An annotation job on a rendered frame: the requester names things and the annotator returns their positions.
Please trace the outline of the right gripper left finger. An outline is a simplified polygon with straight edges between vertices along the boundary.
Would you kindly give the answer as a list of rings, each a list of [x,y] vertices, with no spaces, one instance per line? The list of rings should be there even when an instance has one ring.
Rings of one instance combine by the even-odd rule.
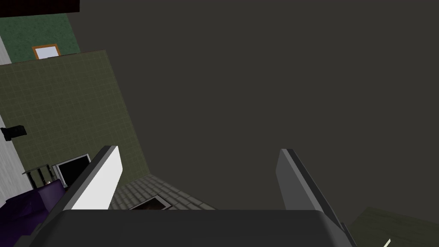
[[[123,171],[118,146],[104,146],[66,193],[63,210],[108,209]]]

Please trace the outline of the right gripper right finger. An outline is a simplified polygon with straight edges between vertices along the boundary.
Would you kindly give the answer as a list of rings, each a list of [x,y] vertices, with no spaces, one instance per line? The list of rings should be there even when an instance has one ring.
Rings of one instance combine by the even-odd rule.
[[[276,177],[286,210],[315,210],[344,229],[329,202],[293,149],[281,149]]]

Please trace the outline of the black television screen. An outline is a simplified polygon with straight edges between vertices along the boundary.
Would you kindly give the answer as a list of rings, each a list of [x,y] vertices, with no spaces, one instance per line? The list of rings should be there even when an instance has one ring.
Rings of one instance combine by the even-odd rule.
[[[67,188],[76,181],[90,162],[89,154],[84,154],[55,164],[52,167],[56,178],[62,182],[64,188]]]

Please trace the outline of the dark side table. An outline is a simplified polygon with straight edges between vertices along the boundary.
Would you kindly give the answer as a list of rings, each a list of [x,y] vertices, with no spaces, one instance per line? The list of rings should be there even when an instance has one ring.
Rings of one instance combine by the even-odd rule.
[[[39,187],[36,183],[36,179],[38,179],[43,186],[55,180],[54,173],[49,164],[44,164],[33,169],[26,170],[22,172],[22,175],[29,180],[32,189]]]

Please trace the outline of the purple sofa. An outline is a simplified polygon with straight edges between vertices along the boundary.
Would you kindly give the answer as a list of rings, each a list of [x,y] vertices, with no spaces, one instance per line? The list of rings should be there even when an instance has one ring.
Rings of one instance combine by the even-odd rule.
[[[13,247],[30,235],[65,194],[61,180],[6,200],[0,208],[0,247]]]

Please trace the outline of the orange framed picture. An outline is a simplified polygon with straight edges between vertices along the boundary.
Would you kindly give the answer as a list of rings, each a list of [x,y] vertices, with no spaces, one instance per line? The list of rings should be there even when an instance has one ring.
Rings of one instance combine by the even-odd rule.
[[[37,60],[61,56],[56,44],[33,46],[32,50]]]

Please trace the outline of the black wall fixture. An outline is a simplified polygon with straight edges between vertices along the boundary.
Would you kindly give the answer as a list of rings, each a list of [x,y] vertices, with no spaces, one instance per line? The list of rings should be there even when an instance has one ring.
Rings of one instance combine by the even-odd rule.
[[[7,142],[11,141],[13,138],[27,135],[26,129],[22,125],[17,125],[9,128],[1,127],[0,130],[4,136],[5,141]]]

